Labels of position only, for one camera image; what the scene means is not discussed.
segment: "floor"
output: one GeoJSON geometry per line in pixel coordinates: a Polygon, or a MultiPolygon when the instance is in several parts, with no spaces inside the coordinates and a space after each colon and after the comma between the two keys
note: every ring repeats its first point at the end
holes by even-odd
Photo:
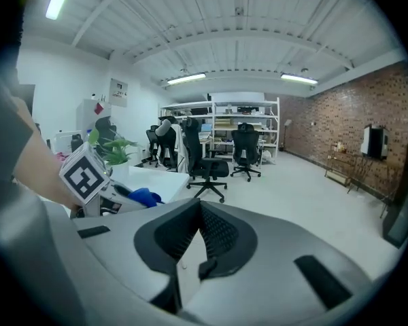
{"type": "MultiPolygon", "coordinates": [[[[342,185],[324,177],[323,168],[289,153],[279,152],[277,164],[263,165],[261,171],[262,176],[252,175],[249,183],[244,174],[218,179],[228,183],[227,190],[218,187],[225,195],[225,204],[304,227],[345,253],[372,280],[392,269],[400,251],[381,236],[379,216],[383,204],[378,199],[361,189],[347,194],[342,185]]],[[[177,199],[191,198],[198,191],[199,187],[185,188],[177,199]]],[[[200,198],[219,201],[219,196],[208,190],[200,198]]],[[[205,260],[200,237],[195,238],[179,264],[183,275],[195,276],[191,270],[196,272],[199,263],[205,260]]],[[[182,291],[184,302],[198,286],[199,282],[188,280],[187,291],[182,291]]]]}

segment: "white pot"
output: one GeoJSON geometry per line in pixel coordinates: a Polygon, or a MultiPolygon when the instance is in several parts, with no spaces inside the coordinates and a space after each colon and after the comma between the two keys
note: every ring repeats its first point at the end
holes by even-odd
{"type": "Polygon", "coordinates": [[[112,175],[111,178],[113,180],[117,180],[119,182],[125,182],[129,177],[129,163],[122,163],[116,166],[112,166],[112,175]]]}

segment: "brown brick wall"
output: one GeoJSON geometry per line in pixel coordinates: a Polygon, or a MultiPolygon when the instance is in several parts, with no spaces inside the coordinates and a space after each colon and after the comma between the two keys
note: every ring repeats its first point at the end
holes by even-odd
{"type": "MultiPolygon", "coordinates": [[[[348,153],[360,154],[364,127],[384,125],[390,131],[385,162],[374,162],[364,184],[384,194],[386,165],[401,170],[408,144],[408,64],[400,62],[310,98],[278,96],[286,150],[326,164],[330,144],[341,141],[348,153]]],[[[268,94],[268,100],[275,96],[268,94]]]]}

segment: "desk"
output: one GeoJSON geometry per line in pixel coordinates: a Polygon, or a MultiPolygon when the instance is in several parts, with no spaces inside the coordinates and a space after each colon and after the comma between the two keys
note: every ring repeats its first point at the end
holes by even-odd
{"type": "MultiPolygon", "coordinates": [[[[170,203],[175,201],[175,198],[184,189],[184,186],[189,181],[189,175],[130,166],[128,177],[119,178],[117,181],[123,183],[132,191],[146,187],[151,192],[157,193],[164,203],[170,203]]],[[[50,200],[44,197],[40,196],[40,198],[43,201],[50,202],[50,200]]],[[[66,206],[63,206],[63,208],[69,216],[70,210],[66,206]]]]}
{"type": "Polygon", "coordinates": [[[199,143],[203,147],[203,158],[205,157],[205,144],[211,143],[211,139],[200,140],[199,143]]]}

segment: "ceiling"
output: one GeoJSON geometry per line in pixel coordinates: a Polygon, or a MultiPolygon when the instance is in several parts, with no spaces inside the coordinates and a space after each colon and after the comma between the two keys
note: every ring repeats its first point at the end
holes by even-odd
{"type": "Polygon", "coordinates": [[[24,32],[109,58],[124,54],[173,96],[250,90],[310,96],[402,59],[370,0],[31,0],[24,32]],[[167,86],[185,73],[207,79],[167,86]],[[280,79],[312,77],[317,88],[280,79]]]}

